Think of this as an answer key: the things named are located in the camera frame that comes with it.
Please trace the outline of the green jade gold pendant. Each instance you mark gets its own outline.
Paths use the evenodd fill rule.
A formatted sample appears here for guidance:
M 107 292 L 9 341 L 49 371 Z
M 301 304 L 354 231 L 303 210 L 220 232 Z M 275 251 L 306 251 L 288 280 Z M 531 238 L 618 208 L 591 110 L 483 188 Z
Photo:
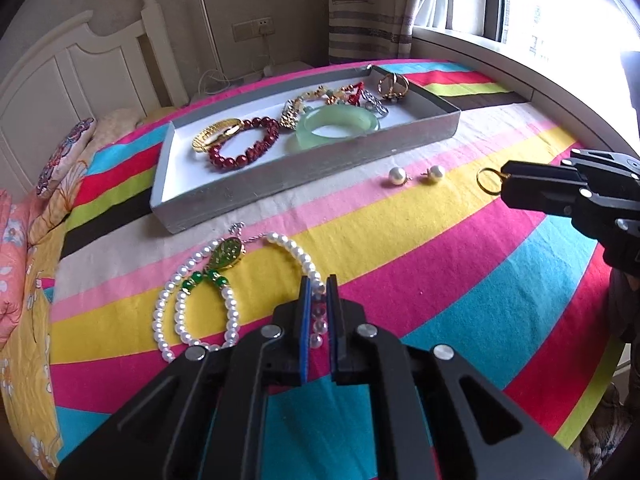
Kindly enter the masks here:
M 226 237 L 214 240 L 209 244 L 209 257 L 205 269 L 207 271 L 223 271 L 231 269 L 245 255 L 245 243 L 241 235 L 244 229 L 243 222 L 236 222 L 229 228 Z

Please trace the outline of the gold carved bangle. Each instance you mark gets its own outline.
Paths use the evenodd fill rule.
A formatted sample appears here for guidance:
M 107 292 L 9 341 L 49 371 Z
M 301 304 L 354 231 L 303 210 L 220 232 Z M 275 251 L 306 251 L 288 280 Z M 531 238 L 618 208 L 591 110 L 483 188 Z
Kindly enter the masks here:
M 243 122 L 238 118 L 229 118 L 214 122 L 204 128 L 192 140 L 191 146 L 195 153 L 204 153 L 214 144 L 224 142 L 243 129 Z

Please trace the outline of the pearl earring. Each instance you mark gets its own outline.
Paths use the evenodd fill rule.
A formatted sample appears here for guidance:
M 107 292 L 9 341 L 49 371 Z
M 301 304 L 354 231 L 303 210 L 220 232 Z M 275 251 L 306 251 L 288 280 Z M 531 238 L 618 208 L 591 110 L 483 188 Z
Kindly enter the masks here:
M 446 176 L 446 169 L 440 165 L 433 165 L 421 174 L 421 179 L 425 182 L 435 184 Z
M 404 168 L 393 167 L 388 172 L 387 179 L 393 186 L 403 186 L 410 180 L 410 177 Z

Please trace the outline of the striped colourful bed cover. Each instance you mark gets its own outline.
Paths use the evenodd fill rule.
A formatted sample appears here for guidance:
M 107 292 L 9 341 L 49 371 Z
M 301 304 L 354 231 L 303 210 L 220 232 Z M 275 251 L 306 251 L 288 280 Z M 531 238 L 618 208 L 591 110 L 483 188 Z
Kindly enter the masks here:
M 480 189 L 480 168 L 523 155 L 557 162 L 575 140 L 524 91 L 474 70 L 399 70 L 461 112 L 452 138 L 399 156 L 411 170 L 444 166 L 442 182 L 396 188 L 380 160 L 172 235 L 150 207 L 168 125 L 96 153 L 64 222 L 53 289 L 56 460 L 165 369 L 151 327 L 160 291 L 235 221 L 250 236 L 292 238 L 369 321 L 416 348 L 450 344 L 562 445 L 575 442 L 623 352 L 608 328 L 610 271 L 568 220 Z

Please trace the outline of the yellow floral bed sheet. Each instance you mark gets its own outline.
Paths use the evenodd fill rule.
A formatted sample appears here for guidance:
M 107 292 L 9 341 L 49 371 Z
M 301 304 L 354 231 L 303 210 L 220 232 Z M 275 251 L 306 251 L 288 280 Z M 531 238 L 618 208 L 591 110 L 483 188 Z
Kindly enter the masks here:
M 1 394 L 12 436 L 46 479 L 55 475 L 63 444 L 50 362 L 51 307 L 64 231 L 61 224 L 26 252 L 17 282 L 20 318 L 1 350 Z

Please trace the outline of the patterned striped curtain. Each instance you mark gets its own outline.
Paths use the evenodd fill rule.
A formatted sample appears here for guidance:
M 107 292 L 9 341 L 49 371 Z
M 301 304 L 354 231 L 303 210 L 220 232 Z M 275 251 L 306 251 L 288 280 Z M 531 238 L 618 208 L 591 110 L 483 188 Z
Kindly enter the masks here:
M 329 62 L 408 58 L 416 21 L 437 0 L 329 0 Z

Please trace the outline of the grey cardboard tray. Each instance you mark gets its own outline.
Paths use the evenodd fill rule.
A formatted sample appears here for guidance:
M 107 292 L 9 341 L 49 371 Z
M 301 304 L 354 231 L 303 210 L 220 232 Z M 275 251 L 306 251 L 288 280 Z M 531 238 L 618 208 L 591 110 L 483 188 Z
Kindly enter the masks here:
M 329 72 L 311 70 L 273 81 L 237 96 L 222 98 L 170 122 L 160 150 L 150 207 L 172 234 L 226 214 L 256 200 L 367 162 L 397 155 L 451 138 L 460 110 L 431 91 L 410 84 L 408 94 L 388 104 L 378 131 L 342 142 L 302 150 L 295 132 L 285 131 L 257 162 L 233 171 L 213 167 L 207 155 L 192 150 L 205 127 L 229 118 L 276 118 L 288 100 L 319 86 L 340 88 L 363 82 L 375 91 L 387 72 L 381 66 L 342 66 Z

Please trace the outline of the pink folded quilt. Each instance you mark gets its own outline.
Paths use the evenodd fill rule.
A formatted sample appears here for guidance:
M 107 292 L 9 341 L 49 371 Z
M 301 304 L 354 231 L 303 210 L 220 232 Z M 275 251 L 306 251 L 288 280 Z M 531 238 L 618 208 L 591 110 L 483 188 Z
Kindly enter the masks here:
M 29 206 L 14 203 L 7 190 L 1 191 L 1 347 L 20 322 L 27 258 Z

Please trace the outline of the embroidered small pillow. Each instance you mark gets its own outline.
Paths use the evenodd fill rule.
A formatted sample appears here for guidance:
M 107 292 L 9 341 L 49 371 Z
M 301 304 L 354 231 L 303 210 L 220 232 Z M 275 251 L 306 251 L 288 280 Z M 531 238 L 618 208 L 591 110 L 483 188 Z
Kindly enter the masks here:
M 39 198 L 44 200 L 53 194 L 91 140 L 95 128 L 96 120 L 93 117 L 83 119 L 58 144 L 38 177 L 36 193 Z

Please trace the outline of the beige floral pillow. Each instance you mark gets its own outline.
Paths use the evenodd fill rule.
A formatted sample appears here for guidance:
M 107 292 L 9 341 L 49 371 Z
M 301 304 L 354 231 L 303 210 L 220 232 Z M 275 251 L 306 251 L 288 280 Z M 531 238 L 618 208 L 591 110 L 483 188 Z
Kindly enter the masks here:
M 49 198 L 36 199 L 36 215 L 29 221 L 28 241 L 37 245 L 50 231 L 56 228 L 72 211 L 80 185 L 86 176 L 94 155 L 123 136 L 134 131 L 142 122 L 143 114 L 133 108 L 120 108 L 96 119 L 96 128 L 85 149 L 70 167 Z

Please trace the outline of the white nightstand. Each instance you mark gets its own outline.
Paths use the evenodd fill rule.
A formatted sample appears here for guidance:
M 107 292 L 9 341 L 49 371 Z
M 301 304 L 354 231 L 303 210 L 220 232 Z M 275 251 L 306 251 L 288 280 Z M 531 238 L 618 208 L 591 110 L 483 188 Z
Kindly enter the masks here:
M 283 76 L 287 74 L 310 70 L 311 65 L 302 61 L 288 62 L 280 65 L 267 65 L 261 70 L 245 74 L 243 76 L 229 77 L 220 70 L 206 70 L 198 81 L 198 91 L 190 99 L 190 104 L 195 104 L 208 98 L 224 93 L 227 90 L 240 88 L 246 84 L 252 84 L 267 78 Z

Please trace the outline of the white wooden headboard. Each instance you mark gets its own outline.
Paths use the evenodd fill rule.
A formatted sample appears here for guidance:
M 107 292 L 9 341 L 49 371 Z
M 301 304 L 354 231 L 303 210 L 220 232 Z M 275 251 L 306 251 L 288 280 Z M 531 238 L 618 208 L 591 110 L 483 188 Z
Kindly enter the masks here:
M 1 83 L 1 186 L 20 200 L 81 119 L 118 108 L 145 116 L 189 102 L 157 0 L 108 36 L 81 12 L 35 42 Z

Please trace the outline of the wall power socket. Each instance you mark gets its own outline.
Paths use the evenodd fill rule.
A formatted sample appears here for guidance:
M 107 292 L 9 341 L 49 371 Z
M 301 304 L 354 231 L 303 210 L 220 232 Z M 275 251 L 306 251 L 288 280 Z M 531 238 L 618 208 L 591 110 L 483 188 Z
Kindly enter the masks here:
M 270 16 L 254 18 L 254 20 L 232 25 L 232 35 L 235 42 L 271 36 L 275 32 L 273 19 Z

